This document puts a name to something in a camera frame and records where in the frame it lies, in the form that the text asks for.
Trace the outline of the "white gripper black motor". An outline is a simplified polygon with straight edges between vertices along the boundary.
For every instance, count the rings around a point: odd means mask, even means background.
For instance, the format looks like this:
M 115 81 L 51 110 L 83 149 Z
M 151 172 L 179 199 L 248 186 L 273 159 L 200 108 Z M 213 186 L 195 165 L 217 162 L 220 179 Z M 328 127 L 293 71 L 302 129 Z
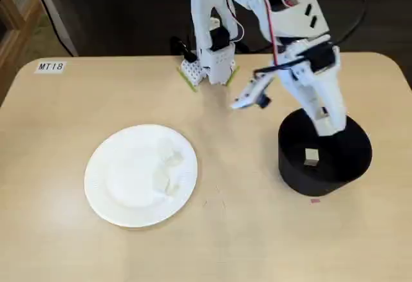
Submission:
M 329 34 L 280 37 L 279 78 L 300 103 L 319 136 L 332 136 L 346 127 L 346 106 L 340 90 L 339 47 Z M 299 80 L 316 80 L 314 87 Z

